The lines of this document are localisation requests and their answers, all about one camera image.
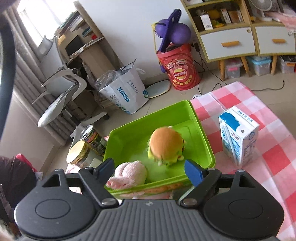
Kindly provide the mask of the red Lays chip bucket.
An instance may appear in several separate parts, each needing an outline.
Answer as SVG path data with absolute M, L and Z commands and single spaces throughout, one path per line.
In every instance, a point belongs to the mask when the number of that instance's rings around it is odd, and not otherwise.
M 161 70 L 167 73 L 176 90 L 184 91 L 197 86 L 200 75 L 196 70 L 190 44 L 184 44 L 168 52 L 157 52 Z

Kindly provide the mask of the purple bouncing ball toy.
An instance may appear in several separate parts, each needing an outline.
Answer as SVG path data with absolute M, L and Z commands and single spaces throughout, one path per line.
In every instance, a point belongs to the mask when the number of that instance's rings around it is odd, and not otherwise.
M 162 39 L 159 52 L 165 52 L 171 43 L 180 46 L 187 44 L 191 39 L 190 28 L 179 22 L 181 14 L 180 9 L 175 9 L 168 19 L 162 19 L 152 25 L 156 36 Z

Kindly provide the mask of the grey white office chair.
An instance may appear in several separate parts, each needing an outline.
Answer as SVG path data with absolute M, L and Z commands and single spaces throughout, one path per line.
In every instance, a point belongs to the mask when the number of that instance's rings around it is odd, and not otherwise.
M 55 37 L 43 37 L 38 46 L 41 55 L 41 71 L 45 80 L 40 84 L 43 92 L 32 102 L 34 107 L 44 105 L 38 127 L 55 127 L 63 117 L 75 124 L 67 134 L 77 142 L 82 130 L 100 118 L 108 119 L 101 95 L 95 89 L 95 79 L 84 68 L 68 67 Z

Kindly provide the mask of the gold lid cookie jar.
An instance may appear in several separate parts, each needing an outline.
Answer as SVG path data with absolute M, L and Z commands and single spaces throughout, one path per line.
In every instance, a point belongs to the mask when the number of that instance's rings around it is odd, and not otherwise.
M 102 157 L 91 149 L 84 141 L 78 141 L 69 150 L 66 162 L 79 168 L 96 168 L 102 163 Z

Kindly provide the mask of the white bathroom scale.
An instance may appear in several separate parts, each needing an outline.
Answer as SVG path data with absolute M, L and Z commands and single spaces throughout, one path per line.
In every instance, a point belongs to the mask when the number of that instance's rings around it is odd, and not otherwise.
M 146 88 L 148 93 L 148 98 L 155 98 L 160 95 L 167 93 L 171 88 L 171 82 L 169 80 L 163 80 L 157 83 L 154 83 Z

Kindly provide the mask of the blue white milk carton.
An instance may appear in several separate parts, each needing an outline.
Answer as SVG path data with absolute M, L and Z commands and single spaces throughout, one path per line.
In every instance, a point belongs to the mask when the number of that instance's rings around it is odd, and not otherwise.
M 224 152 L 241 168 L 253 158 L 259 123 L 233 106 L 219 115 L 219 125 Z

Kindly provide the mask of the pink fluffy plush toy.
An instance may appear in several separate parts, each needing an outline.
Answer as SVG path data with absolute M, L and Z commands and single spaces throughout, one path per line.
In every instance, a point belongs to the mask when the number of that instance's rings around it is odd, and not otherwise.
M 143 185 L 147 169 L 141 161 L 122 163 L 115 168 L 114 175 L 106 183 L 112 190 L 123 190 Z

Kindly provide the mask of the white desk fan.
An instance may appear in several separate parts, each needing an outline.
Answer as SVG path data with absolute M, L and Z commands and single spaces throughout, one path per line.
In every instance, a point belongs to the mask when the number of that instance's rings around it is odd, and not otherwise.
M 272 0 L 250 0 L 251 6 L 255 9 L 255 13 L 257 14 L 257 18 L 260 21 L 271 22 L 272 18 L 265 16 L 265 12 L 270 11 L 273 3 Z

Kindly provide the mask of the low white drawer cabinet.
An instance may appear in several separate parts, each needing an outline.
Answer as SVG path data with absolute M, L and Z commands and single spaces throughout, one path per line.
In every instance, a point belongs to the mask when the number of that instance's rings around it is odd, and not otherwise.
M 283 24 L 258 21 L 251 25 L 258 56 L 270 56 L 271 71 L 275 74 L 278 56 L 295 55 L 295 36 Z

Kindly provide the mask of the wooden cabinet with drawers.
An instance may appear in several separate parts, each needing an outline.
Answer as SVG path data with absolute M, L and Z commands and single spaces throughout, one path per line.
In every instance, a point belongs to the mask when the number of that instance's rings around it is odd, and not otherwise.
M 245 72 L 250 77 L 247 56 L 255 55 L 257 47 L 252 30 L 250 14 L 245 1 L 181 1 L 190 22 L 197 35 L 197 39 L 208 63 L 217 61 L 220 70 L 220 78 L 225 78 L 226 60 L 240 58 Z M 198 20 L 198 12 L 208 13 L 216 9 L 222 19 L 221 9 L 240 11 L 242 22 L 225 23 L 222 27 L 207 29 L 201 20 Z

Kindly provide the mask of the white paper shopping bag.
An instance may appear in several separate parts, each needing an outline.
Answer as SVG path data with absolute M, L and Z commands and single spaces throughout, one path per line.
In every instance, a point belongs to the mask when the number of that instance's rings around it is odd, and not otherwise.
M 118 69 L 109 70 L 95 82 L 95 87 L 109 101 L 127 114 L 136 113 L 149 99 L 140 78 L 145 71 L 136 68 L 135 62 Z

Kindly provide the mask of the wooden desk with shelves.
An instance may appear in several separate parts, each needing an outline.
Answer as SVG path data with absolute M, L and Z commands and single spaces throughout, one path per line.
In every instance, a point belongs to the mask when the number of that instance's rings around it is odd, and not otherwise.
M 108 70 L 118 70 L 121 61 L 82 4 L 71 1 L 71 6 L 74 9 L 55 32 L 67 66 L 84 68 L 94 79 Z

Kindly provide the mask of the pink checkered tablecloth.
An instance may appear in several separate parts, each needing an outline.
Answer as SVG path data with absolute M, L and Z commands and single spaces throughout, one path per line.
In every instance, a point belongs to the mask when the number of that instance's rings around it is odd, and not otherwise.
M 230 173 L 232 189 L 204 206 L 174 200 L 125 200 L 103 211 L 76 240 L 240 240 L 271 230 L 263 240 L 295 237 L 295 139 L 250 89 L 234 82 L 196 100 L 181 101 L 110 133 L 105 157 L 116 164 L 141 160 L 149 175 L 138 192 L 171 191 L 189 184 L 184 163 L 158 166 L 147 158 L 152 132 L 172 126 L 186 141 L 184 157 Z M 222 232 L 226 225 L 227 232 Z

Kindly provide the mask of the hamburger plush toy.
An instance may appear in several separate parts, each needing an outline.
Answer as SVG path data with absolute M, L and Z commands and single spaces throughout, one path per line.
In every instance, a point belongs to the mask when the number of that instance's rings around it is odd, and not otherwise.
M 147 146 L 147 156 L 159 166 L 170 166 L 183 161 L 185 140 L 172 126 L 157 128 L 152 133 Z

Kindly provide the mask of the green plastic cookie bin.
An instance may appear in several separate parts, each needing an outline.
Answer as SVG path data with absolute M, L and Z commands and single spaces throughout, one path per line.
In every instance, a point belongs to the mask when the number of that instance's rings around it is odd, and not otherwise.
M 185 140 L 185 159 L 191 159 L 204 169 L 215 167 L 216 161 L 201 122 L 188 100 L 183 100 L 127 123 L 111 131 L 104 159 L 112 158 L 115 166 L 142 161 L 147 169 L 145 184 L 130 189 L 108 191 L 118 199 L 143 198 L 170 193 L 191 186 L 184 171 L 184 162 L 169 167 L 148 159 L 147 148 L 152 132 L 162 126 L 172 126 Z

